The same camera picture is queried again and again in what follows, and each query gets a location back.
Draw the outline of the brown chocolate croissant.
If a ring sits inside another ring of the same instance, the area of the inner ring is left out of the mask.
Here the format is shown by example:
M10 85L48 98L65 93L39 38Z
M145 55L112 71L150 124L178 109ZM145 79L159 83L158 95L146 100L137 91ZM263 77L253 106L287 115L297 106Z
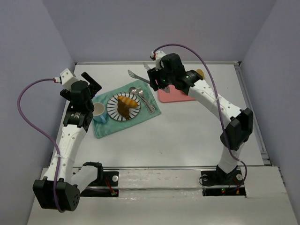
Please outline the brown chocolate croissant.
M118 113L123 116L126 120L130 119L129 116L129 106L123 103L121 100L118 99L117 103L117 111Z

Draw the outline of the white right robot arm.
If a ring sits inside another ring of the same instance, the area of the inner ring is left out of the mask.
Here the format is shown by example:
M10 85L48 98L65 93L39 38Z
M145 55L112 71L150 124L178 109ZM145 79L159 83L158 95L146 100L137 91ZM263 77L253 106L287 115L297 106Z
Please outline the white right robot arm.
M224 148L216 174L220 179L232 176L237 169L240 149L253 132L252 110L233 105L219 95L215 87L209 86L202 74L195 70L187 71L178 54L157 51L150 58L155 66L147 74L154 91L172 85L198 101L219 119L223 130L220 140Z

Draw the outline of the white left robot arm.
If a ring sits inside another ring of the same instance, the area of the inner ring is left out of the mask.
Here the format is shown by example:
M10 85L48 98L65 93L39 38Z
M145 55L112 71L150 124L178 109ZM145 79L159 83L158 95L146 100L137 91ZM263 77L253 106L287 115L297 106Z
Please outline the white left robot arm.
M86 162L73 173L76 155L93 119L92 99L102 87L86 72L80 80L69 69L61 72L58 80L64 87L60 95L69 105L56 153L43 178L34 181L33 192L41 208L65 212L74 211L86 187L104 177L99 162Z

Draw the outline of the striped orange long bread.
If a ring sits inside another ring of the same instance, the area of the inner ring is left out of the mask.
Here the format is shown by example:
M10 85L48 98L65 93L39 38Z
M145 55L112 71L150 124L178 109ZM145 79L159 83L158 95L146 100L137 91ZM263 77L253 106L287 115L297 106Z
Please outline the striped orange long bread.
M126 96L118 96L118 100L122 101L124 104L129 106L130 108L137 108L138 103L133 99L126 97Z

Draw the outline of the silver metal tongs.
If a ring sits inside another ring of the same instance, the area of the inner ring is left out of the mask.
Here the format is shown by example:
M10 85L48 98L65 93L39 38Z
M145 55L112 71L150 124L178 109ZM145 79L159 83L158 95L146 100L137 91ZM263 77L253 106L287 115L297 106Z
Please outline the silver metal tongs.
M148 65L147 63L144 62L144 63L143 63L143 66L144 66L144 68L145 68L146 70L150 70L150 67L149 67L149 65ZM142 78L142 77L136 75L136 74L133 73L131 70L128 70L128 74L129 74L130 77L132 77L132 78L134 78L134 79L138 79L138 80L143 81L143 82L145 82L145 83L147 83L147 84L150 84L150 81L149 81L149 80L146 80L146 79L144 79L144 78ZM167 86L167 87L165 87L165 88L163 88L163 89L161 89L161 90L163 90L165 93L170 93L170 88L169 88L169 86Z

